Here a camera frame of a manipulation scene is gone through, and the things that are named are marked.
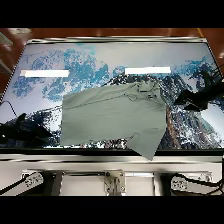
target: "metal bracket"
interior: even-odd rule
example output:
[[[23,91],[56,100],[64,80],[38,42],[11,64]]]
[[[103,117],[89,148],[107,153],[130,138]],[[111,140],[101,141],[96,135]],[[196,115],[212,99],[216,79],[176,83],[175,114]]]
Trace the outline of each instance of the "metal bracket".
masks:
[[[123,170],[105,171],[105,191],[108,196],[122,196],[126,192]]]

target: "green cloth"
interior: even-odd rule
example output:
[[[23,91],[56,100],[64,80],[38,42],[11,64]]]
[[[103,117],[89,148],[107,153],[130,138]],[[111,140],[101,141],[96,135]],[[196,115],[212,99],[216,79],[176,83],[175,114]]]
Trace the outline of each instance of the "green cloth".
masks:
[[[152,159],[166,130],[165,109],[157,81],[68,94],[62,104],[61,145],[132,137],[128,148]]]

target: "brown floor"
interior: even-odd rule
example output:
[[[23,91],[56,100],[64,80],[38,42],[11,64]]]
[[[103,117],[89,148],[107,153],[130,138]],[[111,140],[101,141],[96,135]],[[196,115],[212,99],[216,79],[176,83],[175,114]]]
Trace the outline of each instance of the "brown floor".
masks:
[[[28,39],[76,36],[189,36],[206,37],[219,65],[224,63],[224,28],[30,28],[26,34],[12,34],[7,28],[0,32],[13,45],[0,44],[0,59],[13,70]],[[0,73],[0,93],[9,76]]]

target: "metal frame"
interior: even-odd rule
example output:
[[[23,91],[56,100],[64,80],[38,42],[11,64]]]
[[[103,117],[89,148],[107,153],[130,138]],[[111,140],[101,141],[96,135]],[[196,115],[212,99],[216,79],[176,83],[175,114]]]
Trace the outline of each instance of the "metal frame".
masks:
[[[68,37],[68,38],[45,38],[45,39],[32,39],[28,40],[26,45],[29,44],[54,44],[54,43],[107,43],[107,42],[169,42],[169,43],[206,43],[214,62],[217,65],[216,59],[211,51],[211,48],[206,38],[196,37],[162,37],[162,36],[111,36],[111,37]],[[64,149],[0,149],[0,161],[48,161],[48,162],[149,162],[142,156],[138,156],[137,153],[131,150],[96,150],[95,155],[93,152],[88,150],[69,150]],[[158,162],[220,162],[221,156],[223,155],[223,149],[215,150],[159,150],[153,159],[153,163]]]

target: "cloth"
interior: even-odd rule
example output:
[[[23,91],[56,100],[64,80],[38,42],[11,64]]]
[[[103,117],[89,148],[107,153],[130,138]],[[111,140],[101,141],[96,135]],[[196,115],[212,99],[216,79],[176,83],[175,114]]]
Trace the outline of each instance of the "cloth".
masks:
[[[152,159],[166,130],[165,109],[157,81],[68,94],[62,104],[60,144],[131,137],[127,147]]]

